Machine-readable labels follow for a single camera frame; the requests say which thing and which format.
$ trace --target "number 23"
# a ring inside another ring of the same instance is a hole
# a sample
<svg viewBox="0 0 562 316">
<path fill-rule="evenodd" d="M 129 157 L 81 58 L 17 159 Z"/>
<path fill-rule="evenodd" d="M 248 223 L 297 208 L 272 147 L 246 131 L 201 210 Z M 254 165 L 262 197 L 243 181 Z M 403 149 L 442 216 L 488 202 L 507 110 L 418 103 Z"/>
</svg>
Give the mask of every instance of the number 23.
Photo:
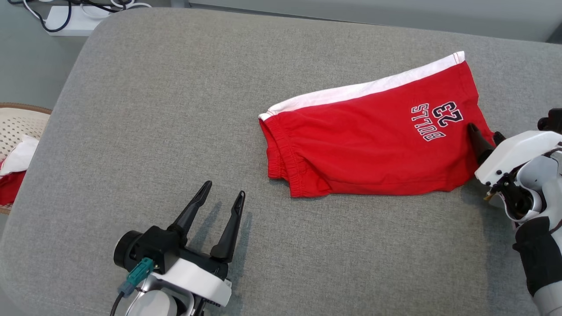
<svg viewBox="0 0 562 316">
<path fill-rule="evenodd" d="M 443 115 L 443 112 L 449 111 L 451 115 Z M 446 127 L 448 122 L 458 122 L 463 120 L 463 115 L 459 110 L 456 110 L 456 104 L 454 102 L 445 103 L 442 106 L 438 106 L 433 109 L 433 116 L 438 119 L 437 124 L 441 127 Z"/>
</svg>

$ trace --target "white cloth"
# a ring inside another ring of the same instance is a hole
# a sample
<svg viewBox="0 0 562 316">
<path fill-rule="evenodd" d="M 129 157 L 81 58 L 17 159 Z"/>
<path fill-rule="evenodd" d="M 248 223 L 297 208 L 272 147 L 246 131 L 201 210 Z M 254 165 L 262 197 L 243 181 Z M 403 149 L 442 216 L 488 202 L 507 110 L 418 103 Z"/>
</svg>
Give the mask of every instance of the white cloth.
<svg viewBox="0 0 562 316">
<path fill-rule="evenodd" d="M 4 159 L 0 168 L 0 177 L 12 172 L 25 171 L 29 168 L 29 163 L 39 141 L 27 135 L 23 135 L 21 140 L 21 143 L 17 144 L 16 148 Z"/>
</svg>

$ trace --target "wicker basket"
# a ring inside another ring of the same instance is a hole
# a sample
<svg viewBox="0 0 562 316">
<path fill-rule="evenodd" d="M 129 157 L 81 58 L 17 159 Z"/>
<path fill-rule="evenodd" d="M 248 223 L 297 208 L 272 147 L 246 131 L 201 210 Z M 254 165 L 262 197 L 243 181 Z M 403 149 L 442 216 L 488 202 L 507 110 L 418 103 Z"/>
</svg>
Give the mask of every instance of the wicker basket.
<svg viewBox="0 0 562 316">
<path fill-rule="evenodd" d="M 0 161 L 21 142 L 21 135 L 40 139 L 51 116 L 49 109 L 20 103 L 0 103 Z M 12 205 L 0 205 L 9 214 Z"/>
</svg>

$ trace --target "black cable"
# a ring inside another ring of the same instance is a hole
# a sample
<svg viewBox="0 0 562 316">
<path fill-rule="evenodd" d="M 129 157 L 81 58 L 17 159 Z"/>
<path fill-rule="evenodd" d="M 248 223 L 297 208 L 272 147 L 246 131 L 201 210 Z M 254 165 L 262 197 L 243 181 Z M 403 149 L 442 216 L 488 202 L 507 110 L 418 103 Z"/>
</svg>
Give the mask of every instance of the black cable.
<svg viewBox="0 0 562 316">
<path fill-rule="evenodd" d="M 109 4 L 103 4 L 103 5 L 102 5 L 102 4 L 98 4 L 98 3 L 92 2 L 92 1 L 90 1 L 90 0 L 80 0 L 79 2 L 80 2 L 80 3 L 83 3 L 83 4 L 89 4 L 89 5 L 91 5 L 91 6 L 94 6 L 94 7 L 96 7 L 96 8 L 100 8 L 100 9 L 102 9 L 102 10 L 104 10 L 104 11 L 107 11 L 107 12 L 110 12 L 110 13 L 116 13 L 116 12 L 119 12 L 119 11 L 120 11 L 120 10 L 113 10 L 113 9 L 108 9 L 108 8 L 104 7 L 104 5 L 105 5 L 105 6 L 108 6 Z"/>
<path fill-rule="evenodd" d="M 68 1 L 68 4 L 69 4 L 69 14 L 66 16 L 66 21 L 65 21 L 65 22 L 62 24 L 62 26 L 61 26 L 60 28 L 58 28 L 58 29 L 54 29 L 54 30 L 48 29 L 48 28 L 45 26 L 45 21 L 43 20 L 43 17 L 42 17 L 39 13 L 37 13 L 37 11 L 32 10 L 32 11 L 35 12 L 35 14 L 37 14 L 37 16 L 39 17 L 39 21 L 41 22 L 41 26 L 43 27 L 43 29 L 45 29 L 45 31 L 47 31 L 47 32 L 49 32 L 49 33 L 58 32 L 58 31 L 64 29 L 64 28 L 68 25 L 68 23 L 70 22 L 70 16 L 72 15 L 72 3 L 70 3 L 70 0 L 67 0 L 67 1 Z"/>
<path fill-rule="evenodd" d="M 113 303 L 113 307 L 111 308 L 111 312 L 109 313 L 109 316 L 115 316 L 115 311 L 117 311 L 117 306 L 119 306 L 119 302 L 121 301 L 123 296 L 125 296 L 125 293 L 120 292 L 119 296 L 115 300 L 115 303 Z"/>
<path fill-rule="evenodd" d="M 120 10 L 108 9 L 108 8 L 106 8 L 105 6 L 109 6 L 110 4 L 99 4 L 99 3 L 92 2 L 92 1 L 90 1 L 90 0 L 66 0 L 66 1 L 67 1 L 68 4 L 69 4 L 69 5 L 68 5 L 68 7 L 69 7 L 69 13 L 68 13 L 68 15 L 66 16 L 66 21 L 65 21 L 65 22 L 61 25 L 61 27 L 59 27 L 58 29 L 49 29 L 49 28 L 47 28 L 47 26 L 45 25 L 45 21 L 43 20 L 43 17 L 42 17 L 39 13 L 37 13 L 37 11 L 31 10 L 31 9 L 29 9 L 29 10 L 32 11 L 32 12 L 34 12 L 35 14 L 37 14 L 37 16 L 39 17 L 39 21 L 41 22 L 41 26 L 43 27 L 43 29 L 44 29 L 45 31 L 47 31 L 47 32 L 49 32 L 49 33 L 55 33 L 55 32 L 58 32 L 58 31 L 64 29 L 64 28 L 68 25 L 68 23 L 70 22 L 70 17 L 71 17 L 71 15 L 72 15 L 72 4 L 73 4 L 73 3 L 74 3 L 74 4 L 89 4 L 89 5 L 93 6 L 93 7 L 100 8 L 100 9 L 102 9 L 102 10 L 104 10 L 104 11 L 109 12 L 109 13 L 117 13 L 117 12 L 120 12 L 120 11 L 125 10 L 125 9 L 126 9 L 126 6 L 125 6 L 125 5 L 128 4 L 128 3 L 130 3 L 132 0 L 127 0 L 127 1 L 119 0 L 119 4 L 123 6 L 123 8 L 121 8 Z M 21 0 L 19 0 L 19 1 L 8 0 L 8 3 L 9 3 L 9 4 L 23 4 L 23 1 L 21 1 Z"/>
<path fill-rule="evenodd" d="M 12 0 L 8 0 L 8 3 L 9 3 L 9 4 L 22 4 L 23 1 L 12 1 Z"/>
</svg>

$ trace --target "teal connector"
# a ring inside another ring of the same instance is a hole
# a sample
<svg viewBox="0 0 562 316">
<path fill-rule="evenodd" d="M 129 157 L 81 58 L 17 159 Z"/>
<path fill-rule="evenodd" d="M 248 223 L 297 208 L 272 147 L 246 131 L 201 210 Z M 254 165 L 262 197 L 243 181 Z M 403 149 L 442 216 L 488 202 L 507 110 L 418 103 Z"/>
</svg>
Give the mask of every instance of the teal connector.
<svg viewBox="0 0 562 316">
<path fill-rule="evenodd" d="M 123 282 L 117 292 L 123 292 L 124 298 L 129 297 L 135 290 L 135 287 L 144 281 L 154 271 L 154 261 L 149 258 L 143 258 L 137 266 L 129 272 L 127 280 Z"/>
</svg>

